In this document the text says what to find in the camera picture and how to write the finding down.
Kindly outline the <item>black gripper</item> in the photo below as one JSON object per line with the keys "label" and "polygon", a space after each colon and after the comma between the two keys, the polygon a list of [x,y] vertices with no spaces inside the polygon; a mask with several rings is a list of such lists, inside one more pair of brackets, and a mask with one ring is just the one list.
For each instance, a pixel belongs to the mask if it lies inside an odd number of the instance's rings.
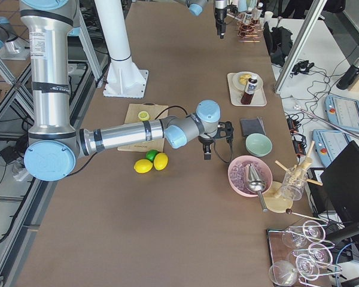
{"label": "black gripper", "polygon": [[220,38],[224,38],[224,34],[226,33],[226,15],[226,9],[217,9],[217,35]]}
{"label": "black gripper", "polygon": [[208,134],[204,134],[198,136],[198,140],[203,145],[204,160],[210,160],[212,157],[211,145],[215,143],[215,139]]}

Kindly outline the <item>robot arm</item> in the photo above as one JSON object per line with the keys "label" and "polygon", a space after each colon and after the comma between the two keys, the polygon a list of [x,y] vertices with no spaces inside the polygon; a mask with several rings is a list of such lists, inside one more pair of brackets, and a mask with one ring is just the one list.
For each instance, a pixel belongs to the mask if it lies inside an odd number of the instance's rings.
{"label": "robot arm", "polygon": [[[175,2],[186,6],[194,16],[199,16],[204,11],[208,3],[207,0],[175,0]],[[227,17],[229,2],[226,0],[214,0],[213,6],[217,35],[220,39],[223,39],[224,34],[226,33],[225,18]]]}
{"label": "robot arm", "polygon": [[[68,35],[79,23],[86,28],[79,1],[19,1],[20,18],[29,31],[34,124],[28,130],[24,155],[26,170],[42,181],[58,181],[71,175],[80,157],[106,149],[165,138],[173,148],[194,138],[215,136],[220,107],[201,101],[184,118],[139,121],[107,129],[78,129],[93,92],[73,96],[68,75]],[[132,60],[121,1],[95,1],[109,52],[106,96],[143,98],[148,71]]]}

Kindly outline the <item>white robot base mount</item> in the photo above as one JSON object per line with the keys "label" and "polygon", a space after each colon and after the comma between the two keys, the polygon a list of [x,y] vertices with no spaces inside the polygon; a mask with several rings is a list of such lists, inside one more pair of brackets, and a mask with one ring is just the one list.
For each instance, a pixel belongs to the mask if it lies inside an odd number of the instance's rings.
{"label": "white robot base mount", "polygon": [[148,71],[132,60],[121,2],[98,0],[95,5],[111,60],[104,96],[142,99]]}

